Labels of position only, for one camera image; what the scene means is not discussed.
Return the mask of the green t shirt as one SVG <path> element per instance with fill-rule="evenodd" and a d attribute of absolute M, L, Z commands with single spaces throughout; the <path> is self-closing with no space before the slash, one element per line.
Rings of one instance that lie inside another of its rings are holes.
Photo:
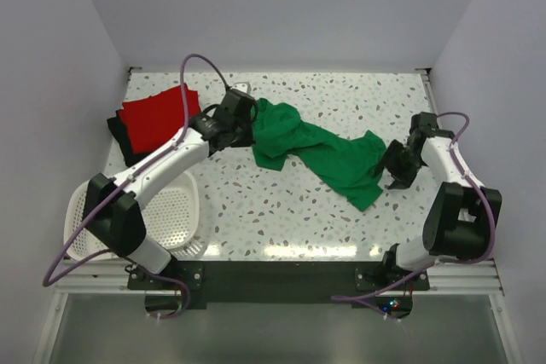
<path fill-rule="evenodd" d="M 348 140 L 305 122 L 287 104 L 257 102 L 253 123 L 253 156 L 257 166 L 282 170 L 292 155 L 359 211 L 366 211 L 382 194 L 381 176 L 372 169 L 386 152 L 386 144 L 371 131 Z"/>

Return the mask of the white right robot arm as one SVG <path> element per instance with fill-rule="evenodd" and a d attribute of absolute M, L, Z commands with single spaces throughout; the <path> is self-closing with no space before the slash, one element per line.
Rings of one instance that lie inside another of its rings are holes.
<path fill-rule="evenodd" d="M 487 188 L 469 169 L 458 146 L 461 131 L 444 130 L 434 113 L 411 118 L 405 143 L 392 141 L 369 173 L 387 171 L 389 189 L 410 188 L 427 167 L 439 183 L 421 237 L 395 244 L 381 261 L 380 280 L 392 290 L 410 280 L 410 272 L 435 263 L 480 263 L 493 249 L 502 195 Z"/>

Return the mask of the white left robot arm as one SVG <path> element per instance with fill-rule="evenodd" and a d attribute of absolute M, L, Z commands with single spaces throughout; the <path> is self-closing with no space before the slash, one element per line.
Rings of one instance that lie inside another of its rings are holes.
<path fill-rule="evenodd" d="M 99 173 L 88 181 L 82 225 L 109 251 L 145 268 L 158 289 L 175 283 L 177 269 L 174 256 L 147 233 L 142 211 L 192 166 L 225 148 L 254 144 L 258 106 L 251 91 L 248 82 L 231 85 L 219 104 L 193 116 L 145 160 L 113 177 Z"/>

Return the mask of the folded red t shirt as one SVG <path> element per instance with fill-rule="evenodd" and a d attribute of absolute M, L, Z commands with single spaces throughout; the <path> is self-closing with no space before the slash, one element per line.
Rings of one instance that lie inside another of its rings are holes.
<path fill-rule="evenodd" d="M 141 100 L 122 104 L 119 116 L 126 126 L 133 153 L 151 153 L 183 127 L 188 107 L 191 117 L 200 112 L 199 94 L 184 85 L 187 103 L 183 102 L 181 86 L 162 91 Z"/>

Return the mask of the white plastic basket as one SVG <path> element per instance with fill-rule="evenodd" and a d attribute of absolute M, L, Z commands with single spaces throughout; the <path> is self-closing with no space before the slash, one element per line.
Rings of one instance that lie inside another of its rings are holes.
<path fill-rule="evenodd" d="M 80 184 L 69 201 L 63 232 L 65 242 L 83 220 L 87 184 Z M 154 196 L 142 212 L 148 234 L 179 259 L 197 257 L 203 249 L 202 240 L 195 237 L 199 215 L 197 184 L 187 171 Z M 84 229 L 70 245 L 66 256 L 79 261 L 105 249 L 101 241 Z"/>

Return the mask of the folded black t shirt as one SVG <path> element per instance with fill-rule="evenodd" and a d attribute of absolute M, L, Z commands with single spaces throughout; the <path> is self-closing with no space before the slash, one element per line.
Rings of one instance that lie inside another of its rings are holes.
<path fill-rule="evenodd" d="M 137 162 L 146 158 L 146 156 L 151 153 L 141 153 L 135 154 L 131 148 L 131 143 L 129 141 L 128 132 L 126 126 L 122 123 L 119 116 L 119 109 L 115 116 L 107 120 L 107 127 L 109 128 L 114 140 L 119 144 L 121 153 L 124 158 L 126 166 L 133 166 Z M 188 112 L 188 107 L 184 108 L 184 113 Z"/>

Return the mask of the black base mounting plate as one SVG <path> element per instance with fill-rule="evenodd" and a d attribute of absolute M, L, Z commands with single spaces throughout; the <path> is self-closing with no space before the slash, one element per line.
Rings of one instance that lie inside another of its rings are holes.
<path fill-rule="evenodd" d="M 427 273 L 411 276 L 391 263 L 173 261 L 159 274 L 125 270 L 128 289 L 147 293 L 146 310 L 168 316 L 211 303 L 320 304 L 340 296 L 405 317 L 413 293 L 430 288 Z"/>

